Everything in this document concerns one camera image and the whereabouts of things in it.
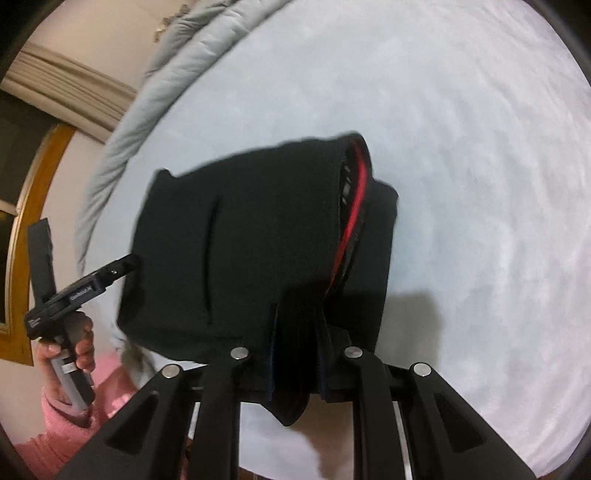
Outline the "left hand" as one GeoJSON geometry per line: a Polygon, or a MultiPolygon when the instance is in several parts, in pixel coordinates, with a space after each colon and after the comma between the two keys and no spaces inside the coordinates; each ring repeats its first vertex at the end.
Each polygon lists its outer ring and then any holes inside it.
{"type": "MultiPolygon", "coordinates": [[[[71,339],[76,340],[74,351],[77,367],[85,374],[91,374],[95,369],[94,334],[91,319],[83,312],[77,311],[65,319],[64,323],[71,339]]],[[[57,357],[60,352],[61,348],[57,343],[41,339],[34,348],[34,364],[41,374],[46,396],[64,405],[71,405],[72,401],[51,365],[51,360],[57,357]]]]}

